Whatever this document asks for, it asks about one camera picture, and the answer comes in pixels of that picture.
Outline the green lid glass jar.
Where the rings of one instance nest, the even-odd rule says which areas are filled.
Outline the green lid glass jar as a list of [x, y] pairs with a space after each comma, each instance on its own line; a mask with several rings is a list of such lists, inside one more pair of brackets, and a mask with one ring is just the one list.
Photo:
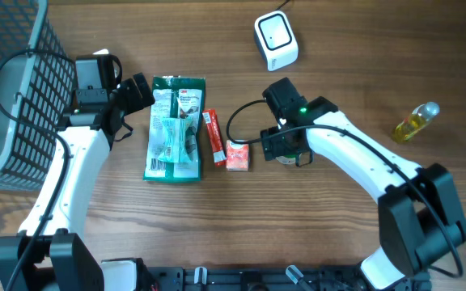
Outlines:
[[281, 163], [281, 164], [284, 164], [284, 165], [292, 165], [292, 164], [295, 164], [296, 163], [296, 157], [294, 155], [290, 155], [290, 156], [279, 156], [279, 157], [276, 157], [276, 159]]

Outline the red tissue pack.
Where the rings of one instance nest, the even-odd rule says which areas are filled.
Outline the red tissue pack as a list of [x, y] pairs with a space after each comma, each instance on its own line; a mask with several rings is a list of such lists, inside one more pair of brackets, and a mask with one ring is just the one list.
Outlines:
[[248, 171], [249, 146], [247, 144], [236, 144], [227, 140], [226, 168], [228, 171]]

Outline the green white glove package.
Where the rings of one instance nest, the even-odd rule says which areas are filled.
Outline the green white glove package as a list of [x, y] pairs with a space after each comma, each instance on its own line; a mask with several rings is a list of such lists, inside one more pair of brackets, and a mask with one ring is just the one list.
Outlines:
[[205, 79], [181, 76], [153, 78], [155, 103], [143, 179], [164, 183], [201, 179], [198, 135], [205, 101]]

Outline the red stick sachet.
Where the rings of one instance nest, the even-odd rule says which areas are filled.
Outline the red stick sachet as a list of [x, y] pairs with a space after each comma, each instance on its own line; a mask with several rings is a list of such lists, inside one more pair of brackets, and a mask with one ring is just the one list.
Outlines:
[[227, 157], [222, 145], [222, 135], [218, 125], [218, 118], [214, 109], [206, 109], [202, 113], [205, 126], [210, 138], [214, 165], [217, 167], [225, 166]]

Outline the yellow oil bottle silver cap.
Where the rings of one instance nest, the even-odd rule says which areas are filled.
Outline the yellow oil bottle silver cap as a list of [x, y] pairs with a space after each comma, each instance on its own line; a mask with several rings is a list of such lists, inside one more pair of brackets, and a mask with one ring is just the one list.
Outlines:
[[409, 141], [424, 129], [440, 113], [436, 102], [428, 102], [415, 108], [392, 132], [392, 140], [398, 143]]

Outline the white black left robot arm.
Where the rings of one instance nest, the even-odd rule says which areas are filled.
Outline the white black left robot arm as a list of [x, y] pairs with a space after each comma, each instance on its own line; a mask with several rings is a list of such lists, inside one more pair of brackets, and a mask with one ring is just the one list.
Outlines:
[[14, 236], [0, 238], [6, 290], [103, 290], [104, 273], [82, 239], [89, 201], [125, 117], [155, 102], [143, 74], [123, 79], [119, 58], [91, 54], [74, 61], [72, 104], [45, 134], [57, 142], [34, 209]]

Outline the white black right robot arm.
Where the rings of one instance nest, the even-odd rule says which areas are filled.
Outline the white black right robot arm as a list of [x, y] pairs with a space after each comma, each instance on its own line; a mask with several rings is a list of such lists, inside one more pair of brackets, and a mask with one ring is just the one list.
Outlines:
[[288, 78], [262, 93], [278, 125], [261, 131], [265, 159], [320, 155], [339, 166], [378, 205], [379, 248], [358, 270], [374, 290], [396, 286], [466, 242], [466, 218], [448, 170], [401, 158], [357, 129], [324, 97], [307, 101]]

